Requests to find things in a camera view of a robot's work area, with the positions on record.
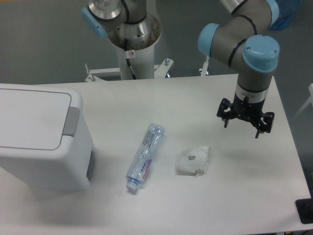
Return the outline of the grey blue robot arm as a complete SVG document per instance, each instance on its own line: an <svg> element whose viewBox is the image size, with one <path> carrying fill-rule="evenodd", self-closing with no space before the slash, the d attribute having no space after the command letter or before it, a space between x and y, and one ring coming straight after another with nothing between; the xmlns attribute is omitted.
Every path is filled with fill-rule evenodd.
<svg viewBox="0 0 313 235"><path fill-rule="evenodd" d="M217 116L224 123L237 118L251 123L258 134L269 133L274 113L262 108L280 47L265 31L278 19L279 6L274 0L224 0L223 5L231 20L206 25L198 37L199 51L238 73L234 100L222 99ZM154 46L161 29L146 1L91 0L81 14L95 35L116 47L123 80L156 77Z"/></svg>

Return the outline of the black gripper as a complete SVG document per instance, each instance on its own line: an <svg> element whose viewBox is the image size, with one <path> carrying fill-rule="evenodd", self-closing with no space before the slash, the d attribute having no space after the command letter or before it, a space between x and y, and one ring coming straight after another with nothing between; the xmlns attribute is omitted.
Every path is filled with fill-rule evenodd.
<svg viewBox="0 0 313 235"><path fill-rule="evenodd" d="M262 96L253 97L252 95L255 94L241 95L236 92L233 103L226 98L221 100L217 117L224 122L224 128L228 126L230 120L237 118L246 122L252 122L252 125L257 129L256 139L260 134L271 132L275 113L263 113L262 108L265 98Z"/></svg>

